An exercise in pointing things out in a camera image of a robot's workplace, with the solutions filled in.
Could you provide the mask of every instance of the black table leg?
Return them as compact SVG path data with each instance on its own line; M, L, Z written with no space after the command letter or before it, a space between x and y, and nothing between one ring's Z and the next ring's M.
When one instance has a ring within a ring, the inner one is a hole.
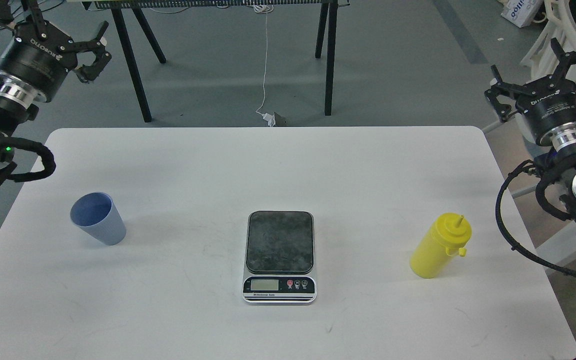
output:
M141 26L143 33L146 34L146 39L148 39L148 43L155 51L155 55L157 55L157 59L159 60L160 64L166 64L166 56L164 55L160 44L157 42L155 38L155 34L153 34L153 30L151 30L151 25L146 20L146 16L144 16L144 11L142 9L132 9L135 18L137 18L137 22Z
M137 68L137 62L135 61L135 53L133 53L133 46L130 44L130 38L128 37L128 30L126 30L126 23L124 22L122 10L110 9L110 12L112 13L114 25L117 27L119 42L121 43L123 55L126 58L126 64L128 64L130 79L132 79L132 86L134 87L134 91L137 94L137 100L139 101L139 107L141 109L143 121L150 123L153 121L153 116L151 116L151 109L148 107L146 92L144 92L142 78L139 76L139 69Z
M322 47L324 44L324 32L326 31L326 19L328 18L329 3L321 4L319 13L319 29L317 31L317 47L315 48L315 59L322 58Z
M332 82L335 74L335 44L337 40L337 10L339 3L335 0L330 4L328 21L328 44L326 59L326 100L324 114L332 114Z

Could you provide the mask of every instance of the yellow squeeze bottle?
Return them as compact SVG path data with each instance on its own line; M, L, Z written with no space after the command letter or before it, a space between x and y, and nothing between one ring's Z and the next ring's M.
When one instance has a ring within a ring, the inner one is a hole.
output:
M446 212L430 226L410 257L410 269L422 278L434 278L455 255L466 256L473 230L464 215Z

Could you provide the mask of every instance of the white table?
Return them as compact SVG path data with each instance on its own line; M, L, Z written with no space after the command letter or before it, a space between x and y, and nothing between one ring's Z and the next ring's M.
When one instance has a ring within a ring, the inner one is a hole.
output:
M475 127L61 129L46 145L57 171L0 231L0 360L576 356L544 270L499 234L503 178ZM128 228L115 246L70 224L93 191ZM242 299L256 210L313 214L311 305ZM409 257L443 212L470 221L468 255L419 278Z

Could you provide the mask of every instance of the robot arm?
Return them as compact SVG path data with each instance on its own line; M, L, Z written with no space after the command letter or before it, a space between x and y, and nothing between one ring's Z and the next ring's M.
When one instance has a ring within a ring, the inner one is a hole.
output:
M12 137L18 125L32 121L39 108L34 102L49 103L70 72L83 83L96 79L112 56L106 51L103 34L108 22L100 24L90 41L73 38L44 20L37 0L21 0L24 19L14 23L8 0L0 0L0 26L13 32L13 38L0 57L0 186L5 180L31 182L55 171L53 154L36 141ZM90 65L78 64L77 54L92 52ZM14 150L37 153L44 169L12 173Z
M524 172L537 176L535 196L540 207L557 219L576 222L576 82L566 78L571 66L576 65L576 51L565 52L555 38L550 45L559 61L552 74L524 85L508 84L492 66L495 83L484 95L502 123L520 113L530 130L530 141L550 147L549 152L530 161L530 166L524 163L518 167L518 173L510 175L516 177ZM514 100L516 112L512 112L511 105L501 104L499 96ZM558 198L565 211L546 199L546 189L553 185L558 187ZM516 244L510 243L515 250Z

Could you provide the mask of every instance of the digital kitchen scale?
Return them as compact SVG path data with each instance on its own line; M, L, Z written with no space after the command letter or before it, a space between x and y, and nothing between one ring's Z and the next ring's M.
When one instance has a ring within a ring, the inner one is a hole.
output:
M317 296L313 215L256 211L248 218L242 293L254 304L309 304Z

